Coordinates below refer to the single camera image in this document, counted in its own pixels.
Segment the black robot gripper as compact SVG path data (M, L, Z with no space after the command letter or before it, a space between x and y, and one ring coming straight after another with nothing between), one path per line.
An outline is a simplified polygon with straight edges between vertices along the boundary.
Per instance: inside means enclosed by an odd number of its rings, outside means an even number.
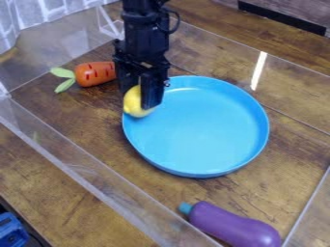
M148 110L163 102L168 51L168 0L123 0L124 39L115 41L115 71L124 95L137 85L140 104Z

